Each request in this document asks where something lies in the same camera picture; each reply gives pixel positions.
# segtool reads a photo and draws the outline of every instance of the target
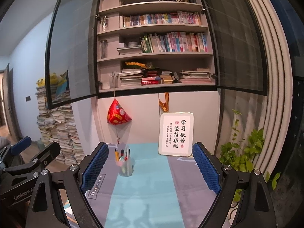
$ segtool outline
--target white sign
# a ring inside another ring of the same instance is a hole
[[[161,114],[158,153],[171,156],[190,156],[193,146],[193,122],[192,113]]]

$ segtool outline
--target silver bolt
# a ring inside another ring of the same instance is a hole
[[[41,175],[46,175],[48,173],[48,170],[47,169],[44,169],[42,172],[41,172]]]
[[[256,175],[260,175],[260,174],[261,174],[260,170],[258,170],[258,169],[254,169],[253,172],[254,172],[254,174],[256,174]]]
[[[70,166],[70,170],[72,170],[72,171],[77,170],[77,168],[78,168],[78,165],[76,165],[76,164],[72,164]]]
[[[224,169],[225,169],[225,170],[231,170],[232,167],[231,167],[231,165],[225,164],[225,165],[224,165]]]

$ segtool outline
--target blue gripper pad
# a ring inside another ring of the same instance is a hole
[[[31,144],[32,144],[31,138],[26,136],[11,147],[11,154],[13,156],[17,156],[25,149],[27,149]]]
[[[94,186],[96,179],[99,176],[101,169],[104,166],[105,161],[109,156],[109,147],[104,143],[99,151],[96,153],[95,157],[92,159],[84,173],[82,174],[82,185],[80,187],[83,194],[86,191],[91,190]]]
[[[219,185],[219,175],[197,143],[193,146],[193,158],[197,163],[208,188],[218,194],[222,189]]]

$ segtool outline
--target teal and purple desk mat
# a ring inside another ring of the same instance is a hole
[[[109,157],[100,172],[103,181],[96,199],[88,198],[105,228],[199,227],[216,195],[193,158],[159,155],[157,143],[128,144],[134,172],[122,177],[115,145],[108,145]],[[118,145],[119,151],[124,148]]]

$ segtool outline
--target gold ribbon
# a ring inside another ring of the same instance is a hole
[[[158,103],[164,112],[169,112],[169,93],[165,93],[165,102],[164,103],[160,99],[158,99]]]

